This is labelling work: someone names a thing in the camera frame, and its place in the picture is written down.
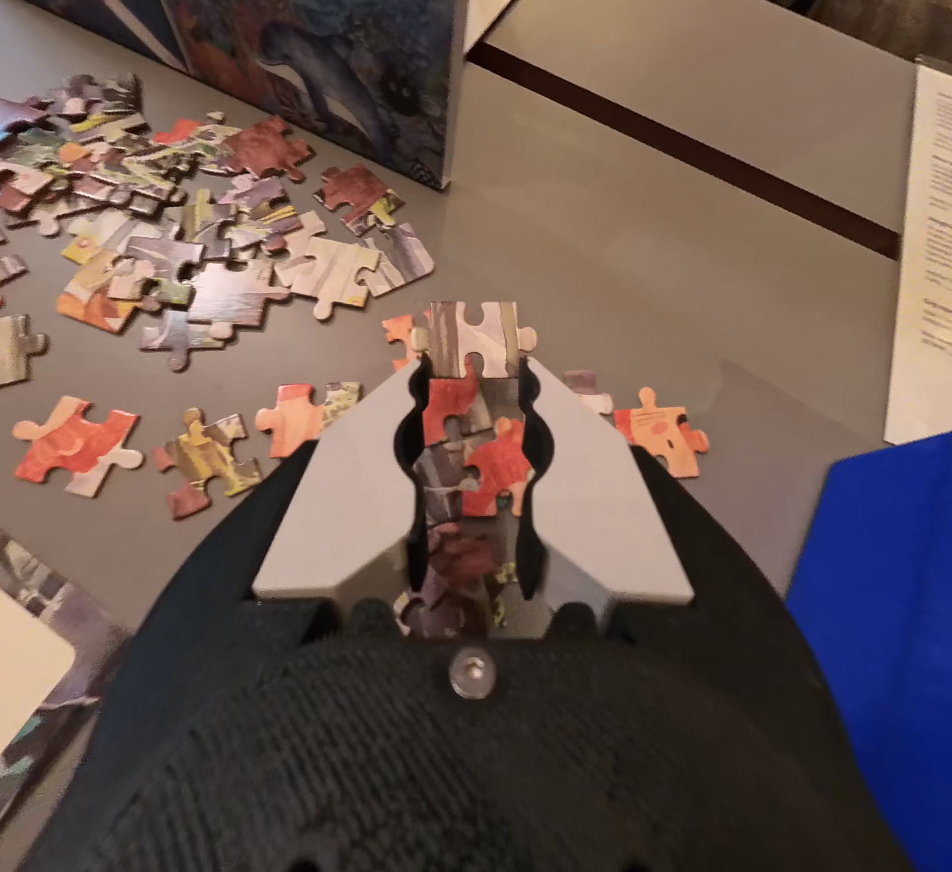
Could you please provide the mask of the blue plastic bin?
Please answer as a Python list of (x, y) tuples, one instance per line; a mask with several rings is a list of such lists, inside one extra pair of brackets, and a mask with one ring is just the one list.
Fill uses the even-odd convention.
[(786, 605), (917, 870), (951, 869), (951, 435), (833, 464)]

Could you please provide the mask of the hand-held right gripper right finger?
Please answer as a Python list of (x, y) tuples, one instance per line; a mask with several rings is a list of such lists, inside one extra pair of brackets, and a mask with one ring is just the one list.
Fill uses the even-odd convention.
[(518, 583), (549, 609), (686, 605), (694, 589), (632, 448), (531, 357), (520, 361), (522, 451), (530, 463)]

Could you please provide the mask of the illustrated cardboard puzzle box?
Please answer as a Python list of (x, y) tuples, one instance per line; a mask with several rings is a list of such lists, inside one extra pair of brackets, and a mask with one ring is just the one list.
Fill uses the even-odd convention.
[(469, 0), (25, 0), (420, 185), (450, 180)]

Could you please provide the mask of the jigsaw puzzle frame board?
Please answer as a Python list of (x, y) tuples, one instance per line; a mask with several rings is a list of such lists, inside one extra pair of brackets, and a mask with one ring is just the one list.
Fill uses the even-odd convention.
[(97, 710), (128, 632), (1, 533), (1, 821)]

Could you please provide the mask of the pile of jigsaw puzzle pieces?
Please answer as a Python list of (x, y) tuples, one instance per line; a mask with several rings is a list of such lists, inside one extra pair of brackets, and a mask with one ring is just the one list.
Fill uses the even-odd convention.
[[(147, 141), (139, 134), (140, 86), (134, 75), (121, 76), (95, 85), (90, 76), (73, 77), (73, 85), (58, 92), (78, 98), (30, 100), (24, 104), (30, 116), (37, 108), (64, 105), (64, 119), (74, 122), (71, 130), (42, 126), (13, 126), (14, 134), (2, 145), (2, 204), (8, 225), (33, 225), (48, 238), (60, 232), (58, 219), (68, 216), (70, 241), (62, 256), (75, 265), (75, 273), (56, 300), (62, 318), (95, 328), (117, 339), (127, 331), (134, 315), (153, 314), (155, 325), (142, 328), (138, 349), (165, 354), (174, 373), (186, 371), (192, 352), (220, 351), (241, 330), (257, 332), (265, 323), (270, 304), (292, 296), (313, 298), (314, 316), (307, 324), (316, 329), (333, 317), (334, 307), (363, 308), (368, 294), (387, 294), (412, 283), (433, 270), (433, 261), (409, 224), (384, 221), (383, 209), (375, 205), (368, 218), (357, 221), (356, 208), (345, 223), (359, 223), (356, 244), (327, 237), (325, 223), (316, 213), (298, 212), (277, 177), (256, 177), (251, 165), (238, 163), (229, 170), (234, 145), (244, 129), (225, 127), (220, 114), (209, 113), (202, 122), (180, 121), (171, 133), (156, 134)], [(197, 168), (211, 173), (238, 173), (232, 187), (214, 196), (198, 189), (184, 198), (176, 190), (182, 176)], [(422, 415), (422, 457), (416, 471), (426, 487), (426, 505), (431, 501), (449, 508), (426, 517), (430, 532), (431, 560), (448, 545), (449, 566), (466, 569), (459, 579), (449, 569), (434, 563), (424, 583), (413, 590), (407, 582), (394, 603), (398, 627), (405, 635), (425, 628), (427, 612), (435, 624), (433, 635), (452, 637), (463, 630), (466, 610), (477, 608), (473, 630), (488, 623), (479, 611), (478, 599), (467, 600), (482, 588), (483, 576), (492, 595), (486, 605), (495, 612), (494, 623), (505, 625), (500, 591), (516, 582), (514, 563), (502, 563), (491, 553), (488, 540), (466, 538), (455, 524), (462, 515), (494, 518), (496, 496), (511, 497), (514, 517), (522, 511), (522, 492), (533, 474), (522, 453), (523, 422), (500, 417), (494, 421), (484, 403), (482, 378), (500, 379), (515, 385), (517, 363), (534, 344), (529, 329), (515, 326), (513, 304), (483, 304), (485, 326), (470, 327), (464, 321), (463, 303), (436, 305), (439, 320), (430, 325), (430, 310), (384, 320), (387, 342), (402, 341), (405, 358), (393, 363), (395, 371), (413, 365), (422, 355), (432, 357), (429, 367), (428, 403)], [(326, 434), (327, 428), (362, 398), (359, 381), (327, 380), (326, 397), (313, 401), (309, 380), (287, 381), (276, 387), (275, 404), (257, 410), (258, 431), (269, 434), (269, 457), (283, 460), (298, 447)], [(10, 478), (24, 485), (44, 485), (50, 475), (68, 473), (64, 490), (70, 497), (97, 498), (106, 477), (113, 471), (138, 471), (145, 463), (143, 452), (126, 444), (140, 423), (141, 413), (109, 405), (99, 421), (88, 417), (92, 402), (75, 393), (60, 393), (55, 405), (50, 399), (23, 397), (19, 408), (43, 413), (43, 419), (15, 419), (2, 402), (2, 437), (22, 445), (22, 458), (10, 467)], [(219, 480), (227, 497), (253, 489), (263, 481), (255, 458), (242, 461), (233, 453), (236, 440), (248, 436), (243, 413), (225, 414), (208, 422), (201, 407), (184, 412), (181, 432), (161, 439), (152, 458), (160, 472), (175, 469), (179, 483), (168, 495), (173, 521), (182, 521), (210, 505), (208, 484)], [(141, 555), (149, 527), (142, 520), (145, 509), (120, 498), (123, 506), (106, 517), (70, 521), (65, 511), (47, 506), (20, 521), (33, 535), (38, 525), (58, 524), (69, 538), (70, 567), (80, 555), (98, 558), (104, 545), (87, 538), (93, 522), (110, 523), (122, 541), (117, 551), (130, 558)], [(68, 602), (65, 620), (51, 621), (62, 637), (75, 628), (92, 638), (93, 607), (76, 606), (81, 597), (51, 567), (30, 559), (24, 545), (11, 541), (2, 530), (2, 584), (9, 595), (19, 597), (42, 619), (54, 616), (54, 607)]]

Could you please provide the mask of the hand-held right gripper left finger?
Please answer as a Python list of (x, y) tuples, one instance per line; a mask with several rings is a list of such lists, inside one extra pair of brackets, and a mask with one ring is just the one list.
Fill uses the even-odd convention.
[(351, 609), (422, 586), (427, 525), (414, 465), (430, 370), (426, 356), (411, 361), (316, 440), (252, 584), (258, 599)]

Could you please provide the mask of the printed paper sheet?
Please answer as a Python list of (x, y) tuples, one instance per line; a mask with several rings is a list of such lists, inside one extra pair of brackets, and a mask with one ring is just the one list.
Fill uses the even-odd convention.
[(919, 57), (884, 439), (951, 429), (951, 70)]

